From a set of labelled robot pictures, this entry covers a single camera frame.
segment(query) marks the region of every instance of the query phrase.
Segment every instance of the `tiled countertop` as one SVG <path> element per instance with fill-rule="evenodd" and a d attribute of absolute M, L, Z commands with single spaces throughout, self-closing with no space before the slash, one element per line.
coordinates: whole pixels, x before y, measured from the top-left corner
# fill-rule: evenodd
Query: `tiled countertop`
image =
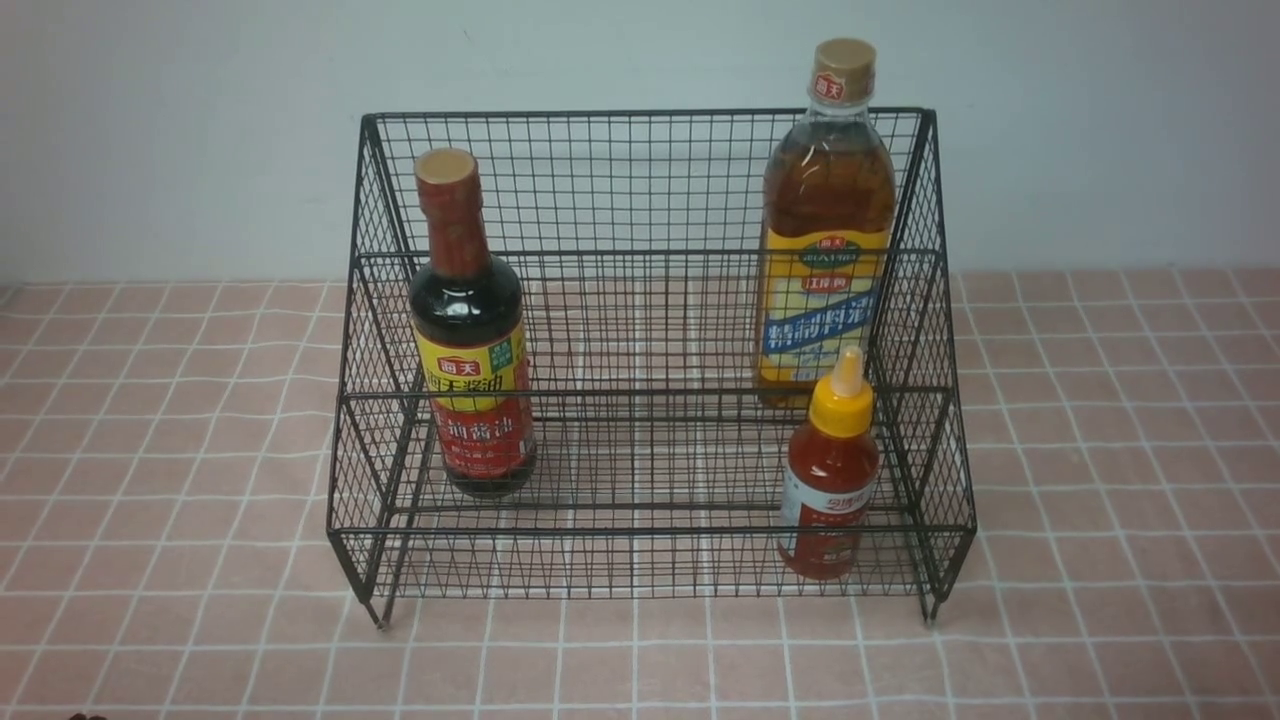
<path fill-rule="evenodd" d="M 1280 270 L 954 284 L 982 532 L 936 628 L 911 598 L 429 600 L 383 634 L 323 530 L 340 286 L 15 290 L 0 708 L 1277 717 Z"/>

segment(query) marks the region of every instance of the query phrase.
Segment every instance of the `chili sauce bottle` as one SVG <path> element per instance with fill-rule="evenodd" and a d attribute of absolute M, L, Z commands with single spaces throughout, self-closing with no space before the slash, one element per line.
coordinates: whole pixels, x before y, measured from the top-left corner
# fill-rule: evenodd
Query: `chili sauce bottle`
<path fill-rule="evenodd" d="M 430 259 L 410 282 L 408 305 L 445 474 L 466 495 L 502 497 L 534 471 L 532 404 L 527 396 L 465 393 L 530 387 L 520 278 L 489 254 L 470 152 L 433 150 L 413 174 Z"/>
<path fill-rule="evenodd" d="M 876 49 L 828 40 L 814 51 L 809 110 L 764 172 L 756 386 L 803 407 L 840 348 L 861 343 L 876 310 L 895 211 L 893 164 L 870 122 Z"/>
<path fill-rule="evenodd" d="M 809 419 L 791 436 L 782 483 L 780 524 L 829 528 L 778 539 L 782 560 L 812 580 L 832 580 L 854 568 L 876 488 L 879 450 L 872 438 L 874 392 L 863 378 L 863 351 L 841 350 L 835 369 L 818 380 Z"/>

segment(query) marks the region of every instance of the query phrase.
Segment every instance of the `yellow nozzle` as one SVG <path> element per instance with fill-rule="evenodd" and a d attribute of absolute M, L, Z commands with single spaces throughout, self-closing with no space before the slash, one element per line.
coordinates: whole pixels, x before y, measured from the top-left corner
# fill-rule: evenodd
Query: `yellow nozzle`
<path fill-rule="evenodd" d="M 831 437 L 855 437 L 872 427 L 876 393 L 863 377 L 863 351 L 840 350 L 831 373 L 818 380 L 809 402 L 809 421 Z"/>

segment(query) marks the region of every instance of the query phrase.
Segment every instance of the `wire rack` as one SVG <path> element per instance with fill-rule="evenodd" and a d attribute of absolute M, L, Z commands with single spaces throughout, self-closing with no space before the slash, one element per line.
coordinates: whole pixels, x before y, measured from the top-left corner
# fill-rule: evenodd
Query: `wire rack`
<path fill-rule="evenodd" d="M 854 570 L 774 550 L 803 411 L 754 387 L 762 177 L 800 110 L 376 114 L 361 123 L 328 536 L 379 626 L 399 596 L 914 594 L 936 618 L 977 530 L 956 392 L 934 114 L 877 109 L 899 214 L 869 336 L 882 471 Z M 445 479 L 407 316 L 413 159 L 480 163 L 525 284 L 538 469 Z"/>

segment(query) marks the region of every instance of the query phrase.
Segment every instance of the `wall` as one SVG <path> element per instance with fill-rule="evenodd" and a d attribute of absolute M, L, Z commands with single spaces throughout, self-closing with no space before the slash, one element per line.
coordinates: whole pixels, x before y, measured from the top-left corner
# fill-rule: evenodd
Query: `wall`
<path fill-rule="evenodd" d="M 960 268 L 1280 263 L 1268 0 L 9 0 L 0 281 L 338 277 L 374 110 L 940 110 Z"/>

